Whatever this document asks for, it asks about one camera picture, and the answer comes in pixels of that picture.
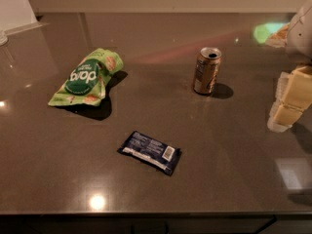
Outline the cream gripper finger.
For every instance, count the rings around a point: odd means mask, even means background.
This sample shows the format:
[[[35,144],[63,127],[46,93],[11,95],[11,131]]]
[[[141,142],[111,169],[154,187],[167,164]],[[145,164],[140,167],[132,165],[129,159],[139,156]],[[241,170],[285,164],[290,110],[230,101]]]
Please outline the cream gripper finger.
[[[291,128],[312,104],[312,66],[298,65],[291,73],[282,72],[277,83],[267,127],[275,133]]]

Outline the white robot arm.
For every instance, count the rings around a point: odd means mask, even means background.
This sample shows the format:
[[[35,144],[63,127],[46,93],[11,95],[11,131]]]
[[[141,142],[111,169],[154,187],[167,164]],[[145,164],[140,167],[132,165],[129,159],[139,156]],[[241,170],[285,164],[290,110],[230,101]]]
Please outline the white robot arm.
[[[312,104],[312,0],[307,0],[291,22],[270,36],[267,43],[284,44],[288,57],[296,64],[291,73],[281,73],[267,122],[270,131],[282,133]]]

